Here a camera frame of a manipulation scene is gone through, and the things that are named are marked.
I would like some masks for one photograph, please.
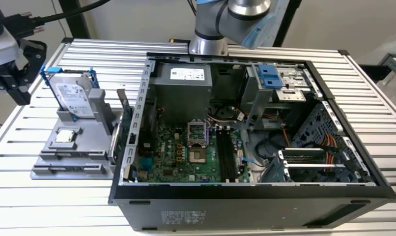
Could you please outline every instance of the expansion slot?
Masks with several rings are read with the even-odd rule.
[[[228,130],[216,131],[222,181],[235,182],[238,178],[232,139]]]

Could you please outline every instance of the motherboard chip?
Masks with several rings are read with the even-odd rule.
[[[206,163],[206,149],[203,148],[191,148],[190,149],[190,162],[191,163]]]
[[[163,176],[174,176],[174,170],[163,170]]]

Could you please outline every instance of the slotted aluminum surface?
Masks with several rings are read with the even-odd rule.
[[[100,86],[107,90],[107,102],[116,108],[119,88],[126,89],[130,102],[135,102],[147,52],[184,54],[187,45],[75,40],[62,44],[48,65],[79,70],[94,66]],[[231,46],[230,53],[239,57],[314,62],[396,191],[396,109],[352,58],[332,50],[260,48],[250,51],[239,46]],[[58,106],[40,78],[38,84],[31,88],[31,106],[18,107],[0,129],[0,235],[143,235],[132,231],[120,209],[108,206],[111,180],[31,180],[31,168],[56,122]],[[396,236],[396,202],[334,230],[167,234]]]

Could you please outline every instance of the robotic arm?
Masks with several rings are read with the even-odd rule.
[[[198,0],[196,37],[190,53],[227,56],[227,38],[248,49],[268,38],[276,22],[271,0]]]

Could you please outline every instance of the blue robot part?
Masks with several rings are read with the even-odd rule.
[[[258,66],[258,75],[266,89],[282,89],[283,81],[278,74],[278,69],[274,65],[260,64]]]
[[[268,14],[263,18],[263,20],[258,23],[255,28],[251,30],[251,33],[244,38],[242,42],[242,46],[254,50],[263,45],[264,41],[267,41],[267,38],[270,36],[270,32],[276,22],[276,19],[278,19],[276,16],[272,14]]]
[[[220,1],[220,0],[198,0],[198,4],[211,3],[214,1]]]

